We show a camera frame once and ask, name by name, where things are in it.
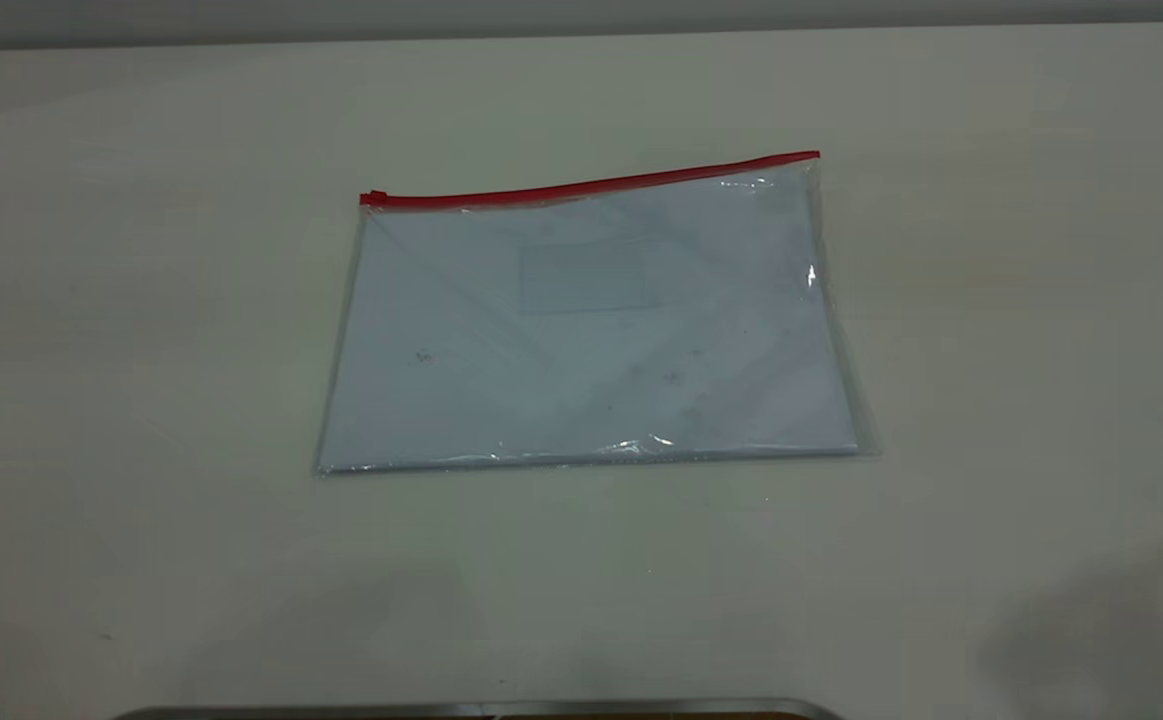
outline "red zipper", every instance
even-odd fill
[[[480,205],[530,205],[535,202],[549,202],[552,200],[566,200],[569,197],[599,195],[602,192],[618,192],[621,190],[633,190],[636,187],[650,187],[654,184],[668,184],[672,181],[690,181],[690,179],[713,178],[719,176],[732,176],[744,173],[747,170],[759,170],[763,167],[777,167],[801,161],[814,161],[820,158],[820,152],[811,150],[808,152],[786,152],[784,155],[769,155],[766,158],[744,161],[744,163],[728,163],[723,165],[705,165],[705,167],[685,167],[683,170],[668,170],[664,173],[648,173],[644,176],[630,176],[626,178],[608,178],[600,181],[576,181],[571,184],[557,184],[552,187],[535,187],[531,190],[512,190],[505,192],[476,192],[472,195],[434,195],[434,197],[400,197],[386,195],[386,193],[374,190],[362,193],[358,197],[359,205],[370,205],[372,208],[393,208],[399,211],[452,211],[457,208],[471,208]]]

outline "white table surface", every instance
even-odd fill
[[[356,193],[805,149],[882,455],[312,477]],[[723,696],[1163,712],[1163,24],[0,54],[0,717]]]

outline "table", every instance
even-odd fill
[[[358,192],[805,149],[877,455],[313,477]],[[737,696],[1163,711],[1163,24],[0,54],[0,717]]]

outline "zipper pouch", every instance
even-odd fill
[[[818,158],[366,193],[319,469],[857,452]]]

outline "gray wall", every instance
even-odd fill
[[[1146,20],[1163,0],[0,0],[0,49]]]

